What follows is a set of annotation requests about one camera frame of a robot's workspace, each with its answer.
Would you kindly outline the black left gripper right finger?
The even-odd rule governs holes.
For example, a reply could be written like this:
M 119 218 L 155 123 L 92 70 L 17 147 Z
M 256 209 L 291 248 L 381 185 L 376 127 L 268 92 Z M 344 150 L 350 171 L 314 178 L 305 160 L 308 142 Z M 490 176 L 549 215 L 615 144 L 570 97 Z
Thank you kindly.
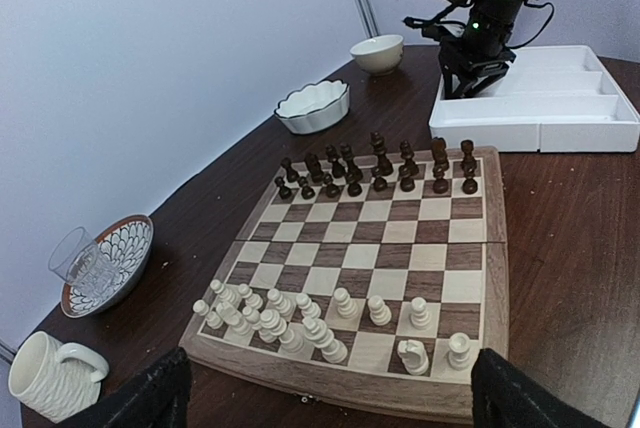
M 475 427 L 601 427 L 602 422 L 561 401 L 491 348 L 471 371 Z

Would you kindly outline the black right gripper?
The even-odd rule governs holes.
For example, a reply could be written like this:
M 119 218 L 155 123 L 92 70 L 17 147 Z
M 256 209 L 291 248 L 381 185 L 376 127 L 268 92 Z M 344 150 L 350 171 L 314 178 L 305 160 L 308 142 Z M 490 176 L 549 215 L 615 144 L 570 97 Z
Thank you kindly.
M 508 46 L 516 16 L 528 0 L 474 0 L 463 34 L 440 42 L 447 100 L 472 98 L 506 76 L 516 58 Z

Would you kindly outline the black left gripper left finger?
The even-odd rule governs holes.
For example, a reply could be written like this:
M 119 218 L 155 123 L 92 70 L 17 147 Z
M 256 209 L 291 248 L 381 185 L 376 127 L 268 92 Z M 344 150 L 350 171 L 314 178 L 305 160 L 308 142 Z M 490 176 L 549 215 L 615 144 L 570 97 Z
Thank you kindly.
M 64 421 L 66 427 L 185 427 L 192 373 L 174 348 L 119 390 Z

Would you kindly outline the white chess rook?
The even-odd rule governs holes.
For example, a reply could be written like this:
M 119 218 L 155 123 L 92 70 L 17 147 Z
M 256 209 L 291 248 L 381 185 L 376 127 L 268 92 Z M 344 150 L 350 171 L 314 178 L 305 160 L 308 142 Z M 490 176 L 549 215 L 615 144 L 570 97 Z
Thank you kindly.
M 448 340 L 447 361 L 452 369 L 461 371 L 470 364 L 471 340 L 466 333 L 456 332 Z
M 211 329 L 219 329 L 224 321 L 221 316 L 203 299 L 197 299 L 192 305 L 193 312 L 204 319 L 205 325 Z

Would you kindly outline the white chess bishop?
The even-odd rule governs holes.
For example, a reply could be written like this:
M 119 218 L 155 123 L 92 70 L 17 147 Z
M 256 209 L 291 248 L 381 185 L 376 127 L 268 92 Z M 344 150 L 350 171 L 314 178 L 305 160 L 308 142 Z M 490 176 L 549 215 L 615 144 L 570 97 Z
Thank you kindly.
M 287 330 L 287 322 L 275 309 L 265 309 L 260 314 L 259 337 L 265 343 L 273 343 Z

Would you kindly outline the white chess queen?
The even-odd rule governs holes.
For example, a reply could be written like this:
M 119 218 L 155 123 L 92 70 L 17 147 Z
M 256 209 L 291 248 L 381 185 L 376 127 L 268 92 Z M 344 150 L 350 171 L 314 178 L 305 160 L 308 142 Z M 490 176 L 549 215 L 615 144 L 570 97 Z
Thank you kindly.
M 332 364 L 343 362 L 348 355 L 346 345 L 335 338 L 334 332 L 320 318 L 304 317 L 304 337 L 321 351 L 326 361 Z

